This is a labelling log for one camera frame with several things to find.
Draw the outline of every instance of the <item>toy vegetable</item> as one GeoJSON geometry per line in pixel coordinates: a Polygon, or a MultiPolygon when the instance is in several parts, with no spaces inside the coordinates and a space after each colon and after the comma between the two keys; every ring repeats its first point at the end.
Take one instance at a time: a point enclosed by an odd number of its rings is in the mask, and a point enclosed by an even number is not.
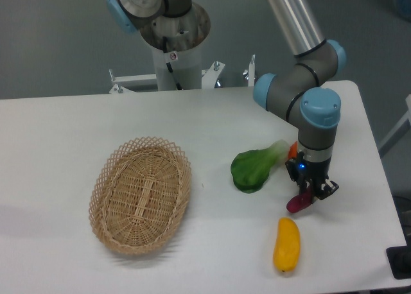
{"type": "Polygon", "coordinates": [[[271,168],[286,161],[290,146],[284,140],[273,143],[264,150],[240,153],[231,163],[234,185],[244,193],[253,193],[263,187],[271,168]]]}
{"type": "Polygon", "coordinates": [[[278,221],[277,241],[275,242],[273,262],[282,272],[293,270],[300,256],[300,232],[290,218],[278,221]]]}

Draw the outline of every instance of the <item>gray floor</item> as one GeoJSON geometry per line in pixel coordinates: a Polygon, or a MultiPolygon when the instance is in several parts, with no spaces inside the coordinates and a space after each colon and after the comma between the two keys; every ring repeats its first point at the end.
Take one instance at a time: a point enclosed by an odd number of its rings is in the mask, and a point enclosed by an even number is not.
{"type": "MultiPolygon", "coordinates": [[[[265,0],[195,1],[212,21],[203,67],[226,63],[224,85],[243,84],[253,53],[259,74],[291,68],[265,0]]],[[[378,143],[407,110],[411,22],[396,15],[392,0],[308,1],[326,37],[347,51],[348,65],[336,79],[358,84],[378,143]]],[[[149,50],[139,35],[116,27],[105,0],[0,0],[0,6],[0,99],[105,94],[110,68],[118,76],[153,73],[149,50]]],[[[410,139],[411,133],[383,159],[392,192],[408,196],[410,139]]]]}

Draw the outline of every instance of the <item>green vegetable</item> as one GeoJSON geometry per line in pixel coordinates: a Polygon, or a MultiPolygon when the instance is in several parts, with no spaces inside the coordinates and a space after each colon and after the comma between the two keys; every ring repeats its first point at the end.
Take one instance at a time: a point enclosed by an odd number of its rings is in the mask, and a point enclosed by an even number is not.
{"type": "Polygon", "coordinates": [[[284,140],[273,143],[264,150],[240,153],[231,163],[234,185],[244,193],[254,193],[263,187],[271,168],[285,162],[290,146],[284,140]]]}

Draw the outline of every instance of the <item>black cable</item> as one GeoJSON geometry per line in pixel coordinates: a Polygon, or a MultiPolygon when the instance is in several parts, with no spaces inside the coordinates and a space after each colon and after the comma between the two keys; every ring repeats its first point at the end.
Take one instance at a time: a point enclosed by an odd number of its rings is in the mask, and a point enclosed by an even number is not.
{"type": "MultiPolygon", "coordinates": [[[[162,37],[162,52],[164,54],[167,53],[167,37],[163,36],[162,37]]],[[[177,90],[181,91],[183,88],[181,87],[180,82],[178,81],[177,77],[175,76],[174,70],[171,66],[171,63],[166,63],[167,65],[167,69],[170,72],[170,74],[172,75],[174,82],[175,82],[175,86],[177,87],[177,90]]]]}

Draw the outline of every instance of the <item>warning sticker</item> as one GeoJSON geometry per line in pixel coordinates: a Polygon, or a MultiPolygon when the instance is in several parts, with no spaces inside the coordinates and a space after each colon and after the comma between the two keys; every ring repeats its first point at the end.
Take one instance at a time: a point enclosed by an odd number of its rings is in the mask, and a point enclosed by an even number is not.
{"type": "Polygon", "coordinates": [[[177,54],[177,51],[172,51],[165,53],[164,59],[166,60],[166,63],[171,63],[177,61],[179,59],[179,56],[177,54]]]}

